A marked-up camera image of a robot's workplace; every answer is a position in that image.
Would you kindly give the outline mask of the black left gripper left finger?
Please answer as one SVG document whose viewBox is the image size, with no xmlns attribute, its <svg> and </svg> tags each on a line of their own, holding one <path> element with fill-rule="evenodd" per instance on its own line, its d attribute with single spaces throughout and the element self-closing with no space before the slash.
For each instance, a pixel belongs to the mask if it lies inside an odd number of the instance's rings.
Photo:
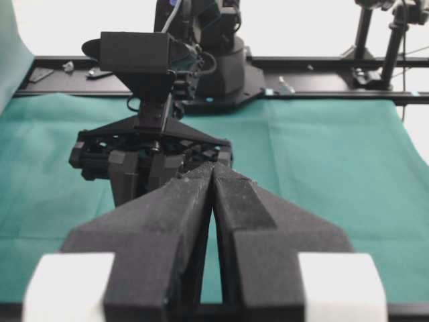
<svg viewBox="0 0 429 322">
<path fill-rule="evenodd" d="M 115 255 L 108 321 L 169 321 L 199 304 L 213 168 L 207 162 L 70 231 L 62 252 Z"/>
</svg>

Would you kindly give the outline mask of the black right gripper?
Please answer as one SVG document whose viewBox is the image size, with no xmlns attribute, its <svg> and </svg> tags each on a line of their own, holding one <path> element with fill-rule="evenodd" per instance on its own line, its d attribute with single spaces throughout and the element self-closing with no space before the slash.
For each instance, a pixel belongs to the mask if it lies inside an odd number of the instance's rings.
<svg viewBox="0 0 429 322">
<path fill-rule="evenodd" d="M 231 166 L 231 142 L 173 117 L 145 121 L 132 116 L 82 130 L 69 158 L 85 180 L 109 180 L 115 206 L 154 191 L 205 162 Z"/>
</svg>

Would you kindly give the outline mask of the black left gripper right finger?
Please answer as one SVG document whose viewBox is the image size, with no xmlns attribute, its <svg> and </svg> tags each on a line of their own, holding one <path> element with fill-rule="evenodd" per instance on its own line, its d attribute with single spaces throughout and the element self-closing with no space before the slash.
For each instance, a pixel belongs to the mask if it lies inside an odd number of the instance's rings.
<svg viewBox="0 0 429 322">
<path fill-rule="evenodd" d="M 222 164 L 212 173 L 223 300 L 242 321 L 303 321 L 300 252 L 353 252 L 335 224 Z"/>
</svg>

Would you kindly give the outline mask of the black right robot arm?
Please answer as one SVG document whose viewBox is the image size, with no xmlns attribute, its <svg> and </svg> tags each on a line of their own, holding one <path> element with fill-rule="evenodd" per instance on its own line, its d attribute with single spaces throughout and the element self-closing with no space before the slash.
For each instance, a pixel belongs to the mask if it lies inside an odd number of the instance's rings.
<svg viewBox="0 0 429 322">
<path fill-rule="evenodd" d="M 86 180 L 109 180 L 122 205 L 205 162 L 231 164 L 229 140 L 182 118 L 262 93 L 264 76 L 246 61 L 240 26 L 238 1 L 158 1 L 152 32 L 102 32 L 85 42 L 82 51 L 139 105 L 131 117 L 79 132 L 70 165 Z"/>
</svg>

